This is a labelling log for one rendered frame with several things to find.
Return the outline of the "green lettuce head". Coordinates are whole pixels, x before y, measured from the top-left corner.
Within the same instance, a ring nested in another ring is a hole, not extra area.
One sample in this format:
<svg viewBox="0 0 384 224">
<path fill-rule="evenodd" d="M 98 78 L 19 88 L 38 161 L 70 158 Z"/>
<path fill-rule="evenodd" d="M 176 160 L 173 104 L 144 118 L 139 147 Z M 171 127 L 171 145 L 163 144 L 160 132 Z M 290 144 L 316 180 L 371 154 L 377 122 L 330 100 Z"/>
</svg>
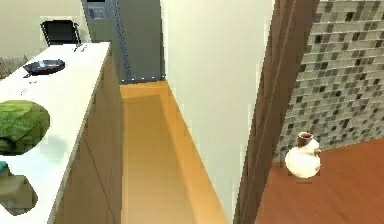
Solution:
<svg viewBox="0 0 384 224">
<path fill-rule="evenodd" d="M 0 103 L 0 155 L 22 155 L 34 148 L 50 127 L 50 114 L 29 100 Z"/>
</svg>

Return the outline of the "grey fridge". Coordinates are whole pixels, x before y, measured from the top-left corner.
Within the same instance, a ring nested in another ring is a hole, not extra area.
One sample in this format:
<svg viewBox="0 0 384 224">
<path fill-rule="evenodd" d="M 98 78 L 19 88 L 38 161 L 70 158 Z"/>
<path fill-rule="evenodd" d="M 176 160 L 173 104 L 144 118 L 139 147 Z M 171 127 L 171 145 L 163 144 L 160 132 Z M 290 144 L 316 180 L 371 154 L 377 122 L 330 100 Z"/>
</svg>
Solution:
<svg viewBox="0 0 384 224">
<path fill-rule="evenodd" d="M 93 42 L 110 42 L 122 85 L 163 81 L 160 0 L 81 0 Z"/>
</svg>

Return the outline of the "white round vase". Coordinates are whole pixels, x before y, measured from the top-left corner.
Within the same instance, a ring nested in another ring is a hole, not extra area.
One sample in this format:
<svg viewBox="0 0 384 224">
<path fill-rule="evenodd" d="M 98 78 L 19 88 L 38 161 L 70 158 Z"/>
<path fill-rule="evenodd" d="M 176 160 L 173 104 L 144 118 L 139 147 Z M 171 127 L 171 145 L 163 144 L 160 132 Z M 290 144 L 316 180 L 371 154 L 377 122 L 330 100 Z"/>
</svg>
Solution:
<svg viewBox="0 0 384 224">
<path fill-rule="evenodd" d="M 320 144 L 309 132 L 297 135 L 297 146 L 291 148 L 284 159 L 286 168 L 295 177 L 307 179 L 318 174 L 321 167 Z"/>
</svg>

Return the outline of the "white-topped brown kitchen counter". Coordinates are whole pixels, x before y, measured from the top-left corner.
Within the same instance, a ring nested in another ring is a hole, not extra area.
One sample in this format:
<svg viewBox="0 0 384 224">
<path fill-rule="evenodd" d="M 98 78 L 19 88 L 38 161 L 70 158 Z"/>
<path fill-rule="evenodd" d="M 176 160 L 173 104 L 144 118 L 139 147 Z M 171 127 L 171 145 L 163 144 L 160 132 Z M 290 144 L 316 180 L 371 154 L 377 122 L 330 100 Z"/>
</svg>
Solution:
<svg viewBox="0 0 384 224">
<path fill-rule="evenodd" d="M 121 224 L 124 115 L 111 45 L 53 45 L 34 61 L 49 59 L 65 68 L 28 78 L 18 68 L 0 81 L 0 103 L 29 100 L 50 114 L 34 148 L 0 155 L 38 196 L 18 216 L 0 205 L 0 224 Z"/>
</svg>

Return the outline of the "black frying pan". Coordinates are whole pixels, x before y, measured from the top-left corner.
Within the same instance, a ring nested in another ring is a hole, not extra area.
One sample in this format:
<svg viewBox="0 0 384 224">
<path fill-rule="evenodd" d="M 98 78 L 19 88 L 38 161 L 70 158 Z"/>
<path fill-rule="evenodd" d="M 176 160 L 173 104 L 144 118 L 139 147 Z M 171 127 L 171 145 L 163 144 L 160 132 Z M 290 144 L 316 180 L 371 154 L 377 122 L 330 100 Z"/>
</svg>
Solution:
<svg viewBox="0 0 384 224">
<path fill-rule="evenodd" d="M 61 59 L 40 60 L 24 65 L 23 68 L 27 72 L 25 78 L 30 76 L 50 75 L 63 70 L 65 68 L 65 62 Z"/>
</svg>

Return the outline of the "brown door frame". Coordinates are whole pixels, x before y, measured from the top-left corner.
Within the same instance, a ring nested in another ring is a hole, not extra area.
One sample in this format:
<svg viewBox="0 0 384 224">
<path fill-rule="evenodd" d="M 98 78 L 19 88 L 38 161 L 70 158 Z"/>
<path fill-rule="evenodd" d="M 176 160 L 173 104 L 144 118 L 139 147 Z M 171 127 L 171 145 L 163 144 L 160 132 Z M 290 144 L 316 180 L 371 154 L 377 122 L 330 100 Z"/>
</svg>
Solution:
<svg viewBox="0 0 384 224">
<path fill-rule="evenodd" d="M 254 224 L 320 0 L 275 0 L 232 224 Z"/>
</svg>

